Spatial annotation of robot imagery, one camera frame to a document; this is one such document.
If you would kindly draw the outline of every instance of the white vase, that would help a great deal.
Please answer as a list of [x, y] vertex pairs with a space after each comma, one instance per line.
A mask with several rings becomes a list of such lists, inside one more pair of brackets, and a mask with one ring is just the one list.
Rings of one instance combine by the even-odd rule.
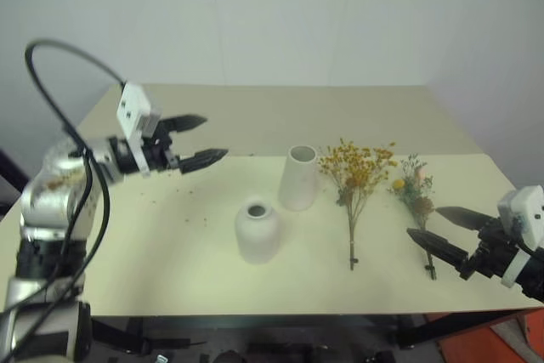
[[247, 202], [236, 215], [236, 240], [240, 255], [250, 264], [269, 262], [280, 246], [280, 217], [260, 199]]
[[280, 182], [280, 203], [299, 212], [312, 205], [317, 193], [317, 152], [311, 146], [293, 146], [287, 153]]

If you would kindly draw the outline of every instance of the vase opening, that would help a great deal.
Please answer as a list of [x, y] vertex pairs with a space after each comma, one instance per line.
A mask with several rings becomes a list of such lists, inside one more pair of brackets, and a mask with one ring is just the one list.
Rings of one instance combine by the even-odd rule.
[[315, 150], [311, 146], [294, 146], [289, 154], [297, 162], [311, 162], [316, 157]]
[[255, 218], [263, 217], [265, 213], [266, 213], [266, 208], [260, 204], [252, 204], [247, 209], [247, 214]]

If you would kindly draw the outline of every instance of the floor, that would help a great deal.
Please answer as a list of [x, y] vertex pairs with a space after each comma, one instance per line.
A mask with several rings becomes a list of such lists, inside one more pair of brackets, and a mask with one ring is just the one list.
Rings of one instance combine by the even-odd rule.
[[351, 363], [364, 362], [376, 352], [392, 350], [399, 363], [444, 363], [435, 343], [424, 344], [412, 350], [394, 347], [390, 328], [372, 326], [301, 326], [266, 328], [168, 328], [164, 329], [146, 322], [144, 327], [149, 337], [187, 337], [192, 343], [205, 342], [179, 350], [175, 353], [157, 351], [152, 356], [136, 357], [116, 352], [95, 344], [87, 361], [104, 363], [155, 362], [159, 353], [169, 363], [213, 362], [215, 357], [227, 350], [242, 353], [249, 363], [298, 363], [303, 362], [300, 353], [274, 354], [260, 350], [248, 351], [249, 343], [283, 343], [295, 348], [302, 343], [314, 346], [315, 362]]

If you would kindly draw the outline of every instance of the yellow flower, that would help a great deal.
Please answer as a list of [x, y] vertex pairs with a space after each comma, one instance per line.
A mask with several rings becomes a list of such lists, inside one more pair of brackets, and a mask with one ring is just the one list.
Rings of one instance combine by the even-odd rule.
[[400, 189], [402, 189], [403, 187], [405, 187], [405, 180], [404, 180], [404, 179], [396, 179], [396, 180], [393, 182], [393, 189], [395, 189], [395, 190], [400, 190]]

